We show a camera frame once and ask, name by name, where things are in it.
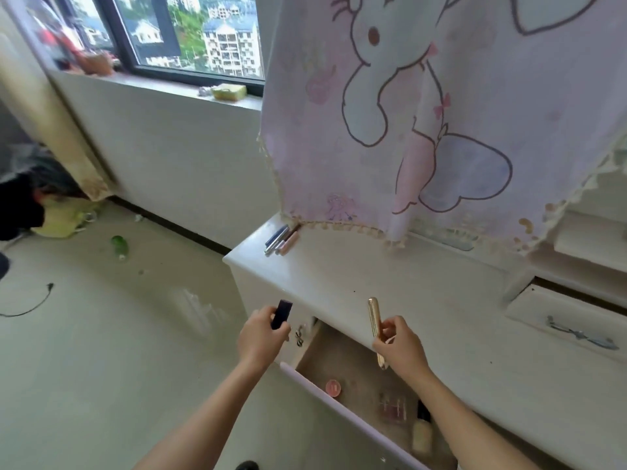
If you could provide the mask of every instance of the black cable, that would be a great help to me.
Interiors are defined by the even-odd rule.
[[[30,312],[32,312],[32,311],[34,311],[34,310],[37,310],[37,308],[39,308],[41,305],[43,305],[43,302],[45,302],[45,301],[48,299],[48,297],[50,296],[50,293],[52,292],[52,287],[54,287],[54,286],[55,286],[55,285],[54,285],[54,284],[52,284],[52,283],[50,283],[50,284],[46,285],[46,287],[48,287],[48,294],[46,295],[46,297],[45,297],[42,301],[40,301],[37,305],[35,305],[35,306],[34,306],[33,308],[31,308],[30,310],[25,311],[25,312],[23,312],[23,313],[19,313],[19,314],[17,314],[17,315],[4,315],[4,313],[0,313],[0,316],[4,316],[5,318],[13,318],[14,316],[22,316],[22,315],[26,315],[27,313],[30,313]]]

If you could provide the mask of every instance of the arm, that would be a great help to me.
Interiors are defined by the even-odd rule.
[[[518,449],[483,422],[440,379],[427,363],[420,339],[401,316],[382,324],[384,338],[375,339],[375,351],[412,387],[425,403],[442,431],[459,466],[464,470],[539,470]]]
[[[290,333],[284,322],[270,328],[276,309],[266,306],[248,319],[239,334],[239,364],[183,426],[139,461],[134,470],[211,470],[255,385]]]

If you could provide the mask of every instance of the pink curtain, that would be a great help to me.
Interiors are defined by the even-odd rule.
[[[528,251],[627,126],[627,0],[283,0],[262,142],[283,213]]]

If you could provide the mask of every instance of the green bottle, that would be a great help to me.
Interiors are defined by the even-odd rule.
[[[126,260],[129,257],[129,245],[122,236],[112,237],[111,244],[114,245],[114,252],[118,259]]]

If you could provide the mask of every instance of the gold pen-like object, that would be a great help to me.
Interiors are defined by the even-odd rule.
[[[381,314],[379,312],[379,301],[375,297],[368,299],[368,312],[370,313],[370,325],[372,326],[372,336],[381,339]],[[388,369],[386,359],[377,353],[377,363],[379,368]]]

